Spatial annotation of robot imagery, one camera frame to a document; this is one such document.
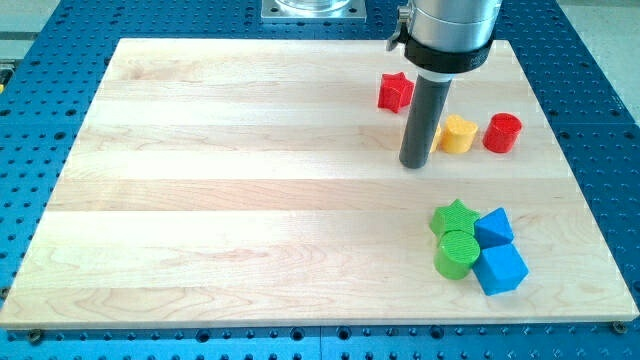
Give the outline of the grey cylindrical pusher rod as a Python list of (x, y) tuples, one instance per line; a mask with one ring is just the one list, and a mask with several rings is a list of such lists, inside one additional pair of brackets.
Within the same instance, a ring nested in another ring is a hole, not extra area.
[(451, 78), (434, 81), (418, 76), (399, 153), (406, 168), (419, 169), (426, 164), (450, 84)]

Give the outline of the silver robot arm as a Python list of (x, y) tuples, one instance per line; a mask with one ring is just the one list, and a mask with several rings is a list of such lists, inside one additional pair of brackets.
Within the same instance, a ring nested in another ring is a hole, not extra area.
[(400, 162), (419, 169), (430, 149), (451, 82), (488, 58), (501, 0), (409, 0), (397, 10), (397, 24), (386, 49), (404, 46), (417, 69)]

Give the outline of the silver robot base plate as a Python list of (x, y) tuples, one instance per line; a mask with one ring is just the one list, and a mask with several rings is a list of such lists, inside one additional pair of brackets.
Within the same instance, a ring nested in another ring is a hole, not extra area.
[(261, 19), (266, 23), (365, 21), (365, 0), (262, 0)]

